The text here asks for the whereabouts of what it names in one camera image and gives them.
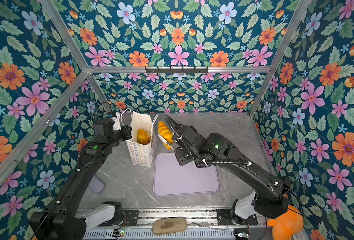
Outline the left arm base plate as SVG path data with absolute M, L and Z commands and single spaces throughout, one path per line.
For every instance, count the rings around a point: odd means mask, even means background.
M 132 227 L 137 225 L 138 210 L 120 210 L 114 217 L 99 225 L 99 227 Z

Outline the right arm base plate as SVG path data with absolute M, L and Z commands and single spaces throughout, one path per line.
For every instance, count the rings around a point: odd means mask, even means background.
M 257 226 L 258 219 L 252 215 L 247 219 L 237 216 L 231 209 L 216 209 L 219 226 Z

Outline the golden croissant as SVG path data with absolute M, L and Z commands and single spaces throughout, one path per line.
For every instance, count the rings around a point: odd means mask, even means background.
M 174 141 L 172 140 L 173 134 L 172 134 L 171 130 L 162 121 L 158 122 L 158 134 L 163 136 L 169 143 L 171 143 L 171 144 L 174 143 Z

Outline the round sesame bun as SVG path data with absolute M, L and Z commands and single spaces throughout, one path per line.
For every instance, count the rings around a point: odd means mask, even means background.
M 137 131 L 137 142 L 141 145 L 148 145 L 151 142 L 151 136 L 143 129 Z

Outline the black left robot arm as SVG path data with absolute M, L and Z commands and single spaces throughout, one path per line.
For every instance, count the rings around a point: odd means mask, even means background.
M 81 240 L 87 231 L 86 218 L 77 218 L 79 203 L 95 173 L 112 153 L 112 148 L 130 140 L 132 128 L 110 118 L 93 125 L 93 141 L 80 151 L 77 167 L 52 202 L 41 212 L 34 212 L 29 224 L 39 240 Z

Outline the white handled tongs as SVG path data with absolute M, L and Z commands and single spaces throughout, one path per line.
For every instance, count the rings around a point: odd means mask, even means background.
M 175 150 L 173 144 L 169 143 L 163 136 L 158 134 L 159 139 L 162 141 L 163 145 L 168 149 L 168 150 Z

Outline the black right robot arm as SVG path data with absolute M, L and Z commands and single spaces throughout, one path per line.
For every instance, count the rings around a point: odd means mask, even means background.
M 260 214 L 275 219 L 289 209 L 284 194 L 289 190 L 289 179 L 276 177 L 246 157 L 230 140 L 218 133 L 204 138 L 192 126 L 172 127 L 172 140 L 178 145 L 175 156 L 181 166 L 193 162 L 197 168 L 218 166 L 253 188 L 247 197 L 235 200 L 231 217 L 248 219 Z

